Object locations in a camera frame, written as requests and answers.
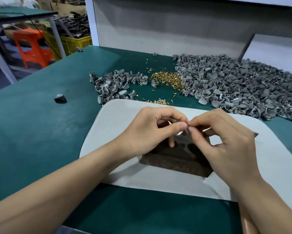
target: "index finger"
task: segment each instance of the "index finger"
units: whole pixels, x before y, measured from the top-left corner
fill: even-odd
[[[156,114],[156,119],[173,118],[177,121],[188,122],[185,114],[176,110],[174,107],[152,108]]]
[[[234,128],[231,126],[230,118],[227,119],[226,118],[227,116],[230,117],[230,115],[226,114],[221,109],[211,110],[193,118],[191,121],[188,122],[188,126],[193,127],[199,125],[210,126],[215,133],[217,133],[221,138],[223,138],[227,134],[230,134],[232,130],[234,130]]]

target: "person's right hand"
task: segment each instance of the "person's right hand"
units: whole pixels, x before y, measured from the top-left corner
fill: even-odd
[[[191,137],[214,172],[232,189],[261,180],[253,131],[222,109],[214,109],[188,122]],[[211,127],[222,144],[210,145],[202,130]]]

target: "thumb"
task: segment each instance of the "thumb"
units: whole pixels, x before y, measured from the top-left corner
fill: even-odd
[[[188,125],[186,122],[175,122],[169,126],[160,128],[160,138],[161,140],[164,140],[170,136],[176,135],[180,133],[183,130],[186,130],[188,128]]]
[[[214,148],[206,139],[203,137],[202,133],[195,127],[190,126],[188,130],[191,133],[191,138],[194,141],[194,143],[197,145],[197,147],[200,149],[200,151],[208,157],[209,154],[212,154],[212,151]]]

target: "stool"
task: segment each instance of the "stool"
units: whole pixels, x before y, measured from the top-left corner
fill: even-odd
[[[38,43],[38,39],[43,38],[43,31],[32,29],[17,30],[13,33],[13,37],[26,68],[28,68],[27,61],[40,63],[42,68],[45,68],[49,65],[49,61],[54,58],[49,49],[42,49]],[[21,39],[28,41],[32,49],[24,52],[19,45],[19,40]]]

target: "person's left hand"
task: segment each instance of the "person's left hand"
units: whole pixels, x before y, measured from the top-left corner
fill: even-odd
[[[158,127],[165,121],[172,124]],[[174,135],[186,130],[187,122],[187,117],[173,107],[144,107],[114,142],[118,146],[124,146],[124,153],[128,158],[148,153],[168,137],[170,147],[174,147]]]

